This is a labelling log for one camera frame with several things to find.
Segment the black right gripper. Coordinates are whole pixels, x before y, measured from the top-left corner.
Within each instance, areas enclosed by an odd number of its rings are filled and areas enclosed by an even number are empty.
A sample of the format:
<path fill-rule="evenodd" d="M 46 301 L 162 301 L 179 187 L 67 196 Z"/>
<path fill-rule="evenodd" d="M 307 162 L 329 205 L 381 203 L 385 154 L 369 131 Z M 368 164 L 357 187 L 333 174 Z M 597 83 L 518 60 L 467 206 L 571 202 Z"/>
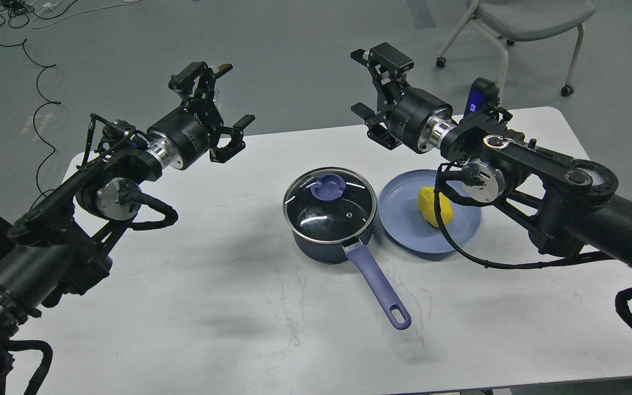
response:
<path fill-rule="evenodd" d="M 365 66 L 373 83 L 383 87 L 389 115 L 374 112 L 364 103 L 351 106 L 367 127 L 367 137 L 388 150 L 401 145 L 423 154 L 437 149 L 441 133 L 452 126 L 453 107 L 422 88 L 407 82 L 414 61 L 388 42 L 369 50 L 358 48 L 351 59 Z"/>

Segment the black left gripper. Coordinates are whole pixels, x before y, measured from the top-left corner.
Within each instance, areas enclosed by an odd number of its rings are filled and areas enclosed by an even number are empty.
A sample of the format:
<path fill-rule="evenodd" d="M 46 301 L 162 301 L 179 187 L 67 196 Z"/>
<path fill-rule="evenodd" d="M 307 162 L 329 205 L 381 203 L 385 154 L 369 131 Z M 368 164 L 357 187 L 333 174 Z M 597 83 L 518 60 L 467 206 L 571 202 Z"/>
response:
<path fill-rule="evenodd" d="M 244 115 L 232 127 L 225 127 L 214 99 L 216 80 L 232 69 L 230 63 L 214 71 L 205 62 L 193 62 L 171 75 L 168 87 L 180 95 L 182 103 L 147 130 L 148 152 L 162 168 L 185 170 L 208 151 L 211 162 L 224 164 L 244 150 L 244 130 L 256 116 Z M 222 136 L 230 140 L 218 146 Z"/>

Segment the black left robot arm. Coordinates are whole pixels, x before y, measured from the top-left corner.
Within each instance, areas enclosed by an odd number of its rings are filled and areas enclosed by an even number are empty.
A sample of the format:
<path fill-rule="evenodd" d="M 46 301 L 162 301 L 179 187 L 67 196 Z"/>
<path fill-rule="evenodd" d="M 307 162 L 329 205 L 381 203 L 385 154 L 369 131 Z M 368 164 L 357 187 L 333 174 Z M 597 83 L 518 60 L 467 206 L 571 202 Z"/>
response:
<path fill-rule="evenodd" d="M 166 167 L 186 170 L 202 155 L 224 163 L 245 148 L 253 115 L 227 127 L 214 101 L 218 70 L 194 62 L 171 76 L 168 87 L 181 103 L 146 132 L 122 120 L 90 115 L 81 164 L 71 177 L 13 225 L 0 218 L 0 394 L 14 352 L 36 350 L 42 360 L 26 394 L 40 390 L 53 350 L 41 340 L 15 340 L 40 307 L 55 307 L 65 294 L 83 295 L 110 275 L 110 252 L 127 230 L 166 228 L 178 220 L 169 204 L 145 194 Z"/>

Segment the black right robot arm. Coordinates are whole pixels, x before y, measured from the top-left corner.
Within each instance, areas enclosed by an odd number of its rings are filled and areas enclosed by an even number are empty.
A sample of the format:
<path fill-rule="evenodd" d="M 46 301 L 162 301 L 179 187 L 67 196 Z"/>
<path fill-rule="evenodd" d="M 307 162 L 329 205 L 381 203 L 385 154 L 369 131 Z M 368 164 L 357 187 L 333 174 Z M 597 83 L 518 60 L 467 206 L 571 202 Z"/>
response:
<path fill-rule="evenodd" d="M 495 207 L 528 231 L 539 253 L 552 262 L 508 264 L 465 257 L 487 268 L 567 267 L 614 258 L 632 267 L 632 201 L 616 194 L 616 175 L 594 161 L 575 159 L 537 145 L 507 126 L 512 114 L 500 105 L 501 88 L 486 78 L 471 85 L 464 115 L 407 82 L 414 62 L 389 43 L 359 48 L 351 58 L 366 67 L 377 91 L 377 107 L 352 106 L 367 135 L 392 150 L 432 149 L 444 162 L 434 182 L 434 217 L 441 201 Z M 632 329 L 632 287 L 617 293 L 619 317 Z"/>

